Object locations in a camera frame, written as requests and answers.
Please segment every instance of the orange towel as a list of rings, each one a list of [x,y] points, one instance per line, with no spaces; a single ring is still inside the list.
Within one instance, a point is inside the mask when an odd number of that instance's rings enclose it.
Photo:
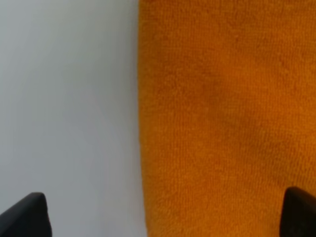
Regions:
[[[277,237],[316,195],[316,1],[140,0],[149,237]]]

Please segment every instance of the fabric texture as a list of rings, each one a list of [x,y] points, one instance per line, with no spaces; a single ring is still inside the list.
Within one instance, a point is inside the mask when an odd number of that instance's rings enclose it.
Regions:
[[[140,0],[149,237],[277,237],[316,195],[316,1]]]

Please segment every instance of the gray surface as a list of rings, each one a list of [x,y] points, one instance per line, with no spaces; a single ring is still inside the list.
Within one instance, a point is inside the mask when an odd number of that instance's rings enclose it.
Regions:
[[[55,237],[144,237],[137,0],[0,1],[0,212],[46,194]]]

